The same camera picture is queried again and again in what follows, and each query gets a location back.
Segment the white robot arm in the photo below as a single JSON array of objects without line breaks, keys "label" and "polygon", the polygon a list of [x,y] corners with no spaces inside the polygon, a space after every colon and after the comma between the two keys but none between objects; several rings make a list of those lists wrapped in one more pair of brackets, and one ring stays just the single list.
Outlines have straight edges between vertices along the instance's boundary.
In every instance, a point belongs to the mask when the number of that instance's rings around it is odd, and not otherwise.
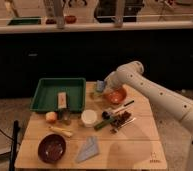
[{"label": "white robot arm", "polygon": [[105,78],[105,90],[116,90],[126,84],[171,113],[191,133],[186,171],[193,171],[193,100],[146,79],[143,72],[139,61],[123,64]]}]

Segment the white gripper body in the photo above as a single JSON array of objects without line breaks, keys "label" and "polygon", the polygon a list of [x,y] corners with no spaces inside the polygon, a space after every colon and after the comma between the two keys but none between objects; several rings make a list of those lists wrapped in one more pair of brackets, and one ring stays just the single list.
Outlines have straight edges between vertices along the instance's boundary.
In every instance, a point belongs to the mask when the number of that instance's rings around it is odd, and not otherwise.
[{"label": "white gripper body", "polygon": [[106,78],[105,78],[105,91],[113,91],[118,88],[118,80],[116,77],[116,74],[114,72],[111,72]]}]

